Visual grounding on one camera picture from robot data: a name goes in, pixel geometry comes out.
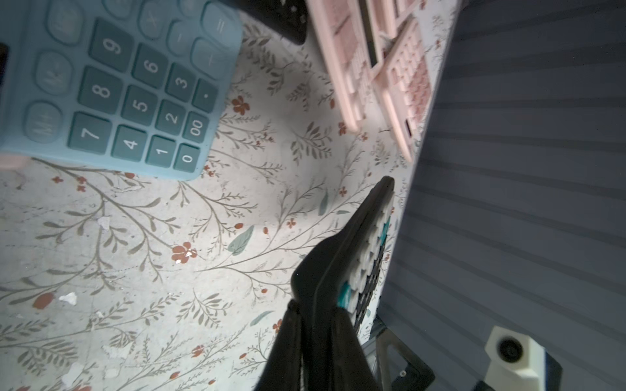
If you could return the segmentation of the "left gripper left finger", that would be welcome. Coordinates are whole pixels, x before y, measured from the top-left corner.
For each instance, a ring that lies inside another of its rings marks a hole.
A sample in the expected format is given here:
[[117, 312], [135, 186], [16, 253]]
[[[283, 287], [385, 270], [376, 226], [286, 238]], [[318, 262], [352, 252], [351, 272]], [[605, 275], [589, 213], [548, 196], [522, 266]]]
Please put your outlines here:
[[300, 306], [291, 300], [262, 376], [256, 384], [256, 391], [300, 390], [302, 331]]

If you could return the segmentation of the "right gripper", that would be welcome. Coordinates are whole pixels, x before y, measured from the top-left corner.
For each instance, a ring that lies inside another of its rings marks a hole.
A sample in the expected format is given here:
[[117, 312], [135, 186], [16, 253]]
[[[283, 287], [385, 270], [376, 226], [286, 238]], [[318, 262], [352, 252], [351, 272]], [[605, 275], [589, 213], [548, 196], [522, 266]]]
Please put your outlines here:
[[384, 324], [373, 322], [364, 344], [368, 366], [381, 390], [427, 390], [435, 381], [433, 370]]

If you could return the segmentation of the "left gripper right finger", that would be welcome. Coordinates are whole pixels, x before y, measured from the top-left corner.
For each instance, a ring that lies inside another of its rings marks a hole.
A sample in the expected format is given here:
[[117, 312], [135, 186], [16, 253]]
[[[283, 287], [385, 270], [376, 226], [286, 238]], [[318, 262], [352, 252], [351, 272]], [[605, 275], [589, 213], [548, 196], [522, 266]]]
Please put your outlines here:
[[379, 386], [368, 366], [348, 312], [334, 308], [331, 319], [332, 380], [334, 391], [375, 391]]

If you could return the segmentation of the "black calculator front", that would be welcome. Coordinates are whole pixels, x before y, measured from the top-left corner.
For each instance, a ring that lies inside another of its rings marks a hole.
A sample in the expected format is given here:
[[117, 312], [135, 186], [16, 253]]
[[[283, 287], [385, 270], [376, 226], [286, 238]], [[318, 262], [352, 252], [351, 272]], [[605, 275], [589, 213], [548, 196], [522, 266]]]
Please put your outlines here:
[[319, 242], [293, 272], [291, 288], [303, 317], [306, 390], [331, 389], [333, 308], [346, 310], [354, 328], [365, 317], [386, 247], [394, 187], [392, 177], [383, 177], [347, 224]]

